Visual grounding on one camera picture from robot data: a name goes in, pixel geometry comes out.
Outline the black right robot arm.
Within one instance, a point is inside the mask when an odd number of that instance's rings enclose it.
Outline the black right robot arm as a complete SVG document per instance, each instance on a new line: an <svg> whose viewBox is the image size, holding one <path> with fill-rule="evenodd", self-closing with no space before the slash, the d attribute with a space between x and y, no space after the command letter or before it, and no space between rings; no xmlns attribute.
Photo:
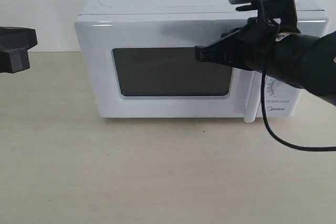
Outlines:
<svg viewBox="0 0 336 224"><path fill-rule="evenodd" d="M296 27L255 18L220 40L195 47L199 62L258 71L335 105L335 33L304 35Z"/></svg>

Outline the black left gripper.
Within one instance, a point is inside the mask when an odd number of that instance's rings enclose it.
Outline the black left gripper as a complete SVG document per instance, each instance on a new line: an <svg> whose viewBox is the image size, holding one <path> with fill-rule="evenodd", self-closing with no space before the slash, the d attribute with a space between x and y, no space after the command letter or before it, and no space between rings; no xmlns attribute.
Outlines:
<svg viewBox="0 0 336 224"><path fill-rule="evenodd" d="M37 45L36 31L25 27L1 27L1 73L30 68L28 50Z"/></svg>

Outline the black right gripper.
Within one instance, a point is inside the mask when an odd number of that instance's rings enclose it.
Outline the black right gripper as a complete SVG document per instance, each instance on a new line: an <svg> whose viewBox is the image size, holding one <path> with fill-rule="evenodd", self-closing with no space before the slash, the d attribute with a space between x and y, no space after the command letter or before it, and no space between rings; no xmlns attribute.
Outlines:
<svg viewBox="0 0 336 224"><path fill-rule="evenodd" d="M219 40L195 46L195 59L262 72L280 33L300 34L301 31L297 26L281 24L274 19L268 20L263 27L256 17L249 18L245 26L231 29Z"/></svg>

